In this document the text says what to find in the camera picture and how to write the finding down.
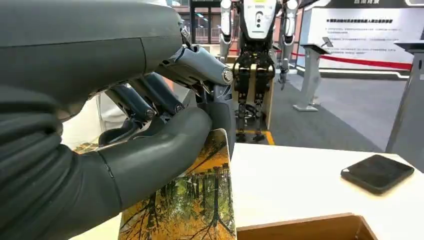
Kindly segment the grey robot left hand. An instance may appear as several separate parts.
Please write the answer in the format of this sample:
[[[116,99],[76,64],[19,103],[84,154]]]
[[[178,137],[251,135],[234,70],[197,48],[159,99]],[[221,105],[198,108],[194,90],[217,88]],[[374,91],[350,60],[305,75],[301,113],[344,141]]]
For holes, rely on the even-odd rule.
[[[202,91],[153,136],[77,154],[63,122],[114,85],[153,75]],[[235,145],[228,68],[189,42],[179,14],[145,0],[0,3],[0,208],[57,214],[120,212],[196,159],[212,129]]]

